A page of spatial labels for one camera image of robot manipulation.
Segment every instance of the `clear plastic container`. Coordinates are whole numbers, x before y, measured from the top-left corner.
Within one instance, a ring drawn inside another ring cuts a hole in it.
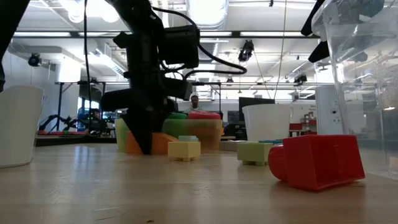
[[[162,132],[175,138],[196,136],[202,149],[219,150],[223,133],[220,119],[166,119]]]
[[[366,172],[391,178],[398,178],[397,4],[326,0],[312,20],[328,41],[344,133],[357,136]]]

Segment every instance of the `wooden table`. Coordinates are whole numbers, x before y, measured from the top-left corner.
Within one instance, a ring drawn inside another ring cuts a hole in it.
[[[367,179],[320,193],[291,189],[236,153],[197,161],[117,153],[115,144],[36,149],[0,169],[0,223],[397,223],[398,181]]]

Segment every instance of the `person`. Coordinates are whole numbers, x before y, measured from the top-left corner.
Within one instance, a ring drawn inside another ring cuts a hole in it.
[[[199,106],[199,97],[196,95],[191,96],[191,107],[186,109],[184,113],[189,113],[191,111],[202,111],[201,106]]]

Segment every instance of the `green toy block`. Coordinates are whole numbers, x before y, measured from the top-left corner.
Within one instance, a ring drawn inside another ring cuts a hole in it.
[[[272,147],[271,143],[238,143],[238,160],[242,161],[243,165],[253,163],[257,166],[264,166],[268,163],[268,153]]]

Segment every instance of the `ceiling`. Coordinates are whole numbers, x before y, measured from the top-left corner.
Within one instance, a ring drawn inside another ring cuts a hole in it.
[[[299,31],[315,3],[312,0],[275,0],[274,6],[269,7],[270,1],[229,0],[228,12],[223,30],[237,31]],[[185,1],[169,0],[169,9],[186,13]],[[183,26],[187,22],[181,17],[169,15],[169,26]],[[116,22],[105,22],[101,17],[88,18],[90,32],[119,32],[128,30],[119,19]],[[68,11],[62,8],[58,1],[31,0],[28,9],[18,27],[18,32],[70,32],[83,31],[83,23],[73,23],[68,18]],[[245,38],[219,38],[217,56],[230,62],[238,62],[238,51],[243,46]],[[292,81],[299,73],[305,73],[308,82],[314,81],[314,65],[307,62],[308,56],[317,46],[318,39],[296,38],[254,38],[256,57],[252,56],[243,65],[248,69],[247,74],[233,77],[235,82],[286,82]],[[60,47],[69,52],[80,63],[84,63],[83,39],[79,38],[15,38],[13,45],[24,47]],[[88,50],[103,49],[110,46],[109,56],[124,70],[127,63],[124,51],[119,49],[111,38],[90,37]],[[60,63],[52,57],[44,58],[52,63]],[[122,76],[101,64],[97,60],[90,60],[91,76],[107,82],[123,82]],[[216,65],[217,70],[231,70],[224,65]],[[211,80],[226,81],[226,75],[212,74]]]

